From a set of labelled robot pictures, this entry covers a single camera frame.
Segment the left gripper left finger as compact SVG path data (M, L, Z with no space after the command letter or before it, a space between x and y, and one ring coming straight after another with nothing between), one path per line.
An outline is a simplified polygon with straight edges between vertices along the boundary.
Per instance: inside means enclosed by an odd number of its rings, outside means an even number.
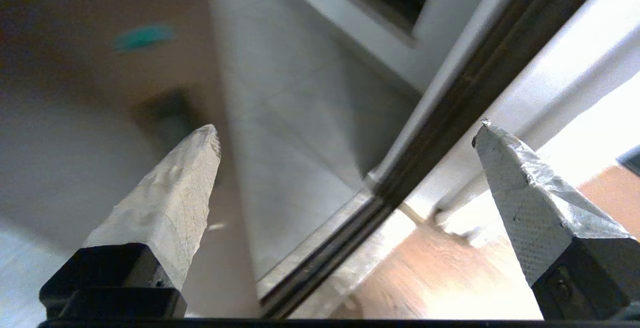
M42 285L46 317L159 317L165 301L181 301L221 159L214 125L187 135Z

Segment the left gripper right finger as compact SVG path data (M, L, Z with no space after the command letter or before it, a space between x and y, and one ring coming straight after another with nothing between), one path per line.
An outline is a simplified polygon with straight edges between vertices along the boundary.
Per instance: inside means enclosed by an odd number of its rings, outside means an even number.
M471 145L544 319L637 320L639 241L491 121Z

